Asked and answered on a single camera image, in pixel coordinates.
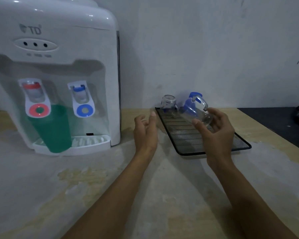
green cup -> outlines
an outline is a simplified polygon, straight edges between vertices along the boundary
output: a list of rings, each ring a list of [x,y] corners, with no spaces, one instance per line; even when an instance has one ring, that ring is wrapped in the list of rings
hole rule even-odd
[[[52,153],[60,153],[72,146],[67,109],[51,105],[51,113],[43,118],[28,117],[41,139]]]

white wall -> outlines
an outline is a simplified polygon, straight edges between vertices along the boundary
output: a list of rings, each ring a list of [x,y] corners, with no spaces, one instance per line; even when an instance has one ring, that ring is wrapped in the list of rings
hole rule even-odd
[[[123,108],[203,93],[216,107],[299,105],[299,0],[96,0],[120,25]]]

mesh tray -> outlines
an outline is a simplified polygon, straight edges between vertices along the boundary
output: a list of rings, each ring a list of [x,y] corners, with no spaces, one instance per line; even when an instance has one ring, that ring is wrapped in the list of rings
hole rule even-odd
[[[155,108],[163,126],[171,139],[171,142],[179,155],[201,155],[206,154],[202,145],[202,138],[195,127],[178,114],[163,112],[160,108]],[[250,149],[251,145],[241,136],[235,133],[231,151]]]

water dispenser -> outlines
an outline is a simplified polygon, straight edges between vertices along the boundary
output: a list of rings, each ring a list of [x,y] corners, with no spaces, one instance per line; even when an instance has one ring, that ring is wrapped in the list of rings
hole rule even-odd
[[[118,25],[93,0],[0,0],[0,105],[37,153],[120,142]]]

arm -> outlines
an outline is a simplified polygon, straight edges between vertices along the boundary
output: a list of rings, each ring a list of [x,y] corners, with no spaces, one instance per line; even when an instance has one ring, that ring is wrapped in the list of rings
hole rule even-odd
[[[214,115],[214,133],[197,119],[193,125],[202,135],[207,163],[222,184],[246,237],[296,239],[235,167],[231,159],[235,130],[227,115],[215,108],[208,111]]]
[[[136,153],[131,162],[62,239],[116,239],[122,234],[143,174],[157,148],[156,114],[152,112],[149,121],[142,121],[144,117],[135,118]]]

